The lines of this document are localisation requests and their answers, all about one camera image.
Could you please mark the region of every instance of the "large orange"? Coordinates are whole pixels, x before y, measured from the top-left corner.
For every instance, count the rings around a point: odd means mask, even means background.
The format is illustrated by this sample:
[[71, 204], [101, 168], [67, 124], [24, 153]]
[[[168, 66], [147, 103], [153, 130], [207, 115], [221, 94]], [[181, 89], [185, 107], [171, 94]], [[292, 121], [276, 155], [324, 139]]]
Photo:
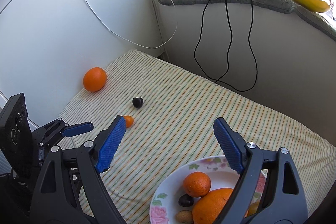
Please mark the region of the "large orange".
[[106, 84], [107, 75], [102, 68], [92, 68], [87, 71], [83, 78], [83, 86], [86, 90], [96, 92]]
[[210, 191], [211, 180], [206, 173], [194, 172], [184, 179], [183, 188], [189, 196], [200, 198]]
[[212, 224], [228, 201], [233, 189], [220, 188], [210, 191], [193, 208], [195, 224]]

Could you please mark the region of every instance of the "plate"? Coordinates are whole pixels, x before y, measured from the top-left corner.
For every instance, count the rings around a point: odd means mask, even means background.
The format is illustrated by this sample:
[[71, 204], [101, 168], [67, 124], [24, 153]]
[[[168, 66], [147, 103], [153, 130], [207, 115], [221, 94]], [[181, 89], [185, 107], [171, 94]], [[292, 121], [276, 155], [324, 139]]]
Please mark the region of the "plate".
[[[151, 201], [151, 224], [178, 224], [175, 215], [182, 210], [192, 210], [193, 207], [181, 207], [179, 198], [185, 194], [182, 188], [184, 178], [196, 171], [208, 174], [211, 179], [211, 190], [219, 188], [234, 188], [239, 175], [232, 170], [225, 156], [211, 156], [194, 160], [181, 166], [159, 185]], [[266, 182], [266, 176], [260, 173], [256, 192], [251, 203], [260, 200]]]

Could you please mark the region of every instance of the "orange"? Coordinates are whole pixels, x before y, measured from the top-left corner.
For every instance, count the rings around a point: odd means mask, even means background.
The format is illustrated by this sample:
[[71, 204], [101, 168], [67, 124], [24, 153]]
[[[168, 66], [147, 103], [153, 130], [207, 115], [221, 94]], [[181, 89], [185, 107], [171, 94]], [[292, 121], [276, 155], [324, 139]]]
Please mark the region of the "orange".
[[193, 208], [194, 224], [212, 224], [229, 200], [232, 191], [231, 188], [220, 188], [202, 197]]
[[96, 92], [106, 84], [107, 75], [102, 68], [92, 68], [83, 77], [83, 86], [86, 90]]
[[205, 196], [211, 188], [211, 180], [206, 173], [194, 172], [183, 181], [185, 192], [194, 198]]
[[134, 118], [132, 116], [123, 116], [126, 120], [126, 128], [129, 128], [134, 123]]

